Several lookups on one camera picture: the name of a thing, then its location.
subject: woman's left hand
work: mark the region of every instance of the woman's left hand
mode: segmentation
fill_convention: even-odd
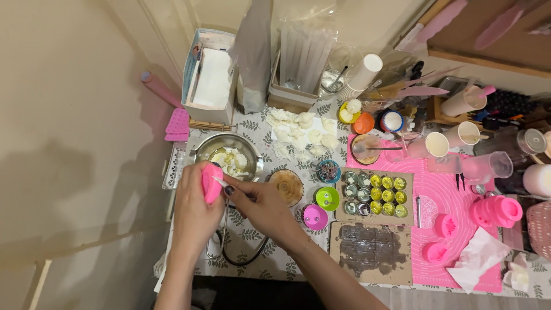
[[[223,194],[212,204],[205,202],[201,171],[207,164],[211,162],[202,161],[185,166],[176,189],[171,251],[192,254],[195,259],[199,258],[207,241],[218,228],[225,206]]]

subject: silicone baking mat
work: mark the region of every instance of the silicone baking mat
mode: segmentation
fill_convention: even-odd
[[[454,174],[435,174],[426,171],[426,160],[417,159],[402,163],[391,163],[383,152],[379,159],[371,165],[362,165],[354,160],[350,151],[350,143],[354,135],[348,136],[348,152],[346,167],[374,169],[392,172],[414,173],[413,195],[419,193],[422,206],[422,226],[417,227],[417,204],[413,202],[414,222],[412,227],[412,270],[413,282],[433,286],[460,288],[445,268],[453,267],[459,258],[463,248],[467,246],[478,228],[469,218],[468,208],[478,198],[465,184],[465,191],[460,180],[460,191],[457,191]],[[493,181],[486,184],[487,190],[493,190]],[[440,213],[450,213],[457,218],[458,232],[452,239],[438,237],[434,232],[434,220]],[[495,238],[498,237],[496,226],[486,228]],[[446,243],[450,249],[450,258],[445,263],[432,265],[427,263],[422,255],[423,246],[430,242]],[[490,268],[480,277],[478,285],[474,288],[477,291],[501,292],[501,274],[499,264]]]

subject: black cable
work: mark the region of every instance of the black cable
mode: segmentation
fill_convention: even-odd
[[[224,250],[224,245],[222,244],[222,234],[218,230],[216,230],[216,234],[218,235],[218,240],[220,240],[219,242],[220,242],[220,245],[222,247],[222,256],[224,257],[224,259],[227,262],[229,262],[233,266],[246,266],[246,265],[252,263],[252,261],[255,260],[260,255],[260,253],[262,253],[262,251],[264,250],[264,247],[266,246],[266,244],[268,243],[268,240],[269,240],[268,237],[264,238],[264,242],[260,246],[260,249],[258,249],[255,256],[253,256],[250,260],[236,262],[236,261],[233,261],[233,260],[229,259],[228,256],[226,255],[226,251]]]

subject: metal pot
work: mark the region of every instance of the metal pot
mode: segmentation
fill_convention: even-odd
[[[187,164],[191,165],[203,160],[208,160],[208,156],[221,147],[235,147],[240,149],[249,160],[250,174],[244,181],[256,182],[264,169],[264,160],[256,147],[244,137],[234,132],[220,132],[206,138],[197,147],[190,150]]]

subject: dark nail polish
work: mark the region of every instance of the dark nail polish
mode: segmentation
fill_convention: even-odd
[[[226,192],[228,196],[231,196],[235,192],[235,189],[233,188],[233,186],[228,185],[224,188],[224,192]]]

